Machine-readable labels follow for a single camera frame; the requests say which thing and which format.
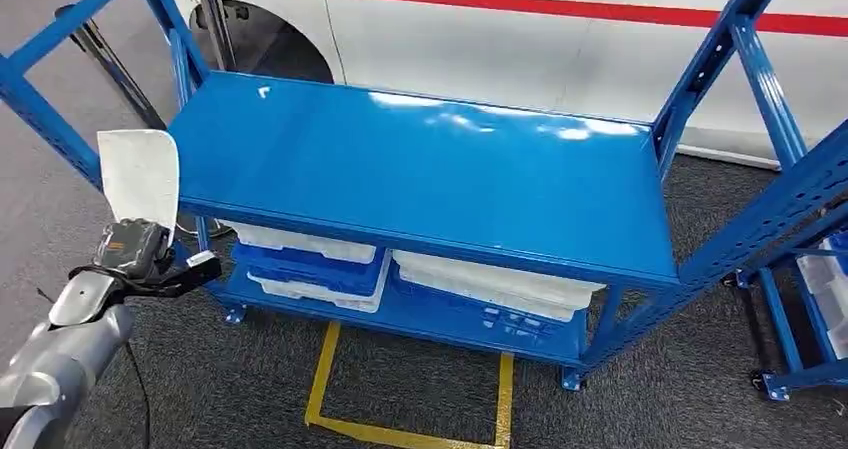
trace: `white container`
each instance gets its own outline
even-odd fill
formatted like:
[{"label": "white container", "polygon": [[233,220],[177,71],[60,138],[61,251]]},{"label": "white container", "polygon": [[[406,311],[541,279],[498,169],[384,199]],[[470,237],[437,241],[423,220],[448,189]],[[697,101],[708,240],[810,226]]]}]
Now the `white container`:
[{"label": "white container", "polygon": [[281,231],[270,227],[252,226],[240,222],[221,221],[235,229],[239,242],[249,246],[280,250],[283,248],[317,252],[328,259],[370,264],[377,248],[367,244],[339,241],[326,237],[310,236],[298,232]]},{"label": "white container", "polygon": [[568,322],[604,284],[394,251],[407,282]]},{"label": "white container", "polygon": [[[830,250],[830,242],[825,239],[819,248]],[[848,357],[848,275],[835,256],[800,257],[798,267],[827,325],[833,352],[838,359]]]},{"label": "white container", "polygon": [[380,308],[380,299],[383,297],[383,289],[386,287],[386,278],[389,273],[389,266],[392,262],[391,250],[386,250],[383,256],[383,264],[380,266],[380,274],[377,276],[377,283],[374,286],[374,294],[370,296],[356,296],[352,294],[344,294],[341,292],[331,291],[327,287],[317,284],[309,284],[306,282],[282,282],[272,279],[264,279],[255,277],[250,272],[247,273],[247,278],[259,283],[262,286],[262,291],[266,294],[272,294],[289,299],[317,299],[319,301],[331,302],[337,307],[343,309],[351,309],[367,313],[375,313]]}]

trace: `yellow tape marking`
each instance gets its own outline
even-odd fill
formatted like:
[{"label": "yellow tape marking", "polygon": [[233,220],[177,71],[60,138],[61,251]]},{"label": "yellow tape marking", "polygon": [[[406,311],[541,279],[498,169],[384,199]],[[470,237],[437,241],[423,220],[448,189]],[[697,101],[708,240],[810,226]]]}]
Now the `yellow tape marking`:
[{"label": "yellow tape marking", "polygon": [[405,449],[509,449],[510,426],[512,421],[512,373],[514,358],[512,354],[501,354],[500,372],[498,377],[498,412],[495,422],[495,444],[478,444],[476,442],[457,441],[441,437],[397,431],[385,427],[370,426],[356,422],[330,419],[321,415],[321,405],[330,369],[333,366],[333,356],[339,342],[340,325],[333,321],[327,326],[324,337],[324,347],[318,358],[315,369],[315,379],[312,381],[312,392],[306,406],[304,421],[306,425],[315,424],[331,431],[354,439],[375,444],[402,447]]}]

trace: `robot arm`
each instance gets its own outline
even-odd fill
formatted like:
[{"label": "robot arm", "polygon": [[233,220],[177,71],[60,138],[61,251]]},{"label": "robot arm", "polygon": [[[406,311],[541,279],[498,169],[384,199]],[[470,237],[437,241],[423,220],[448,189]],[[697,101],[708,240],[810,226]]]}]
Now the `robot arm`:
[{"label": "robot arm", "polygon": [[177,271],[168,229],[145,220],[110,224],[93,264],[71,279],[0,375],[3,449],[59,448],[82,401],[132,332],[126,297],[179,297],[221,275],[209,251]]}]

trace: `shelf top surface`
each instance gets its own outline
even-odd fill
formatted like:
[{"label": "shelf top surface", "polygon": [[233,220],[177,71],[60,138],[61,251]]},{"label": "shelf top surface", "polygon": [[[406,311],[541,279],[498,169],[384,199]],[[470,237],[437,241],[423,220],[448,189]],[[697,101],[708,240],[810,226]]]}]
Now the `shelf top surface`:
[{"label": "shelf top surface", "polygon": [[566,276],[676,278],[646,126],[212,73],[170,132],[195,212]]}]

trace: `storage bin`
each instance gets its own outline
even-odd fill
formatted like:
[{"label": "storage bin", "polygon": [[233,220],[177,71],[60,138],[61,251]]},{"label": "storage bin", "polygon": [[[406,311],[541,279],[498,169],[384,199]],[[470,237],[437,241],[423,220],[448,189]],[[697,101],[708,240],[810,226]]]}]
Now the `storage bin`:
[{"label": "storage bin", "polygon": [[406,282],[451,292],[529,314],[570,321],[589,306],[603,284],[394,251],[398,277]]},{"label": "storage bin", "polygon": [[[457,313],[462,313],[464,317],[469,317],[469,312],[471,314],[477,314],[483,330],[500,331],[506,334],[506,337],[538,340],[551,336],[558,328],[564,327],[569,323],[569,321],[562,319],[540,317],[537,314],[531,314],[477,298],[461,296],[453,292],[409,282],[403,279],[401,271],[402,268],[396,261],[391,264],[387,284],[390,285],[392,290],[407,296],[414,295],[416,299],[442,299],[447,303],[446,305],[448,307],[457,308]],[[452,317],[448,313],[445,313],[444,316]]]},{"label": "storage bin", "polygon": [[[845,235],[825,239],[820,249],[843,249]],[[798,258],[798,267],[807,289],[816,300],[819,312],[827,325],[827,335],[833,352],[839,359],[848,357],[848,275],[843,256],[805,256]]]},{"label": "storage bin", "polygon": [[[254,259],[253,262],[248,262],[247,277],[259,283],[262,286],[262,291],[267,294],[290,299],[316,299],[345,309],[374,313],[380,307],[391,261],[391,251],[379,251],[374,261],[368,265],[369,267],[363,273],[363,276],[361,278],[354,277],[358,279],[357,284],[359,285],[356,293],[339,291],[338,288],[340,287],[350,287],[350,281],[335,279],[337,277],[348,277],[351,274],[345,275],[338,271],[324,271],[320,268],[313,268],[308,272],[303,270],[292,271],[287,269],[285,264],[270,268],[260,265]],[[368,281],[368,289],[362,290],[366,287],[365,281]]]},{"label": "storage bin", "polygon": [[328,259],[369,264],[374,260],[377,248],[367,244],[339,241],[326,237],[310,236],[298,232],[282,231],[270,227],[252,226],[240,222],[221,221],[238,234],[239,242],[265,249],[298,249],[317,252]]}]

